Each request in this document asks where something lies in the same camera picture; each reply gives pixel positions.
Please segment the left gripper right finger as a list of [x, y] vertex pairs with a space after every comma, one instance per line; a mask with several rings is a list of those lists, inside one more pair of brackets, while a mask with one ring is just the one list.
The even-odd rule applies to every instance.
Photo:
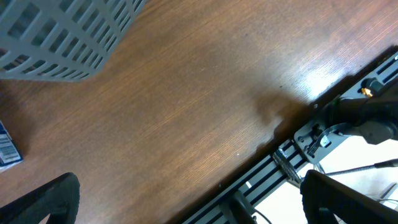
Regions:
[[397, 224], [397, 211], [337, 182], [310, 170], [300, 185], [305, 217], [309, 224], [390, 223]]

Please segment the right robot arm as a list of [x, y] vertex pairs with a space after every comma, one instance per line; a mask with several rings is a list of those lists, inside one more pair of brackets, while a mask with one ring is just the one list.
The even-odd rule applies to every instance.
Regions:
[[397, 79], [383, 85], [376, 79], [367, 79], [364, 98], [339, 97], [320, 112], [325, 129], [315, 131], [315, 140], [329, 134], [361, 136], [369, 144], [397, 140]]

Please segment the grey plastic shopping basket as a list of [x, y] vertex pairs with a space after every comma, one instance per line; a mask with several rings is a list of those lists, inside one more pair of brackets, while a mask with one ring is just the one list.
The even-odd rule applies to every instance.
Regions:
[[77, 82], [100, 72], [146, 0], [1, 0], [1, 79]]

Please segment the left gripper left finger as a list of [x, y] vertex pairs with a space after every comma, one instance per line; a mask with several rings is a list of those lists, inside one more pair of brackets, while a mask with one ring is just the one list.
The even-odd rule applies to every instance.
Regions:
[[80, 203], [78, 177], [67, 172], [1, 207], [1, 223], [74, 224]]

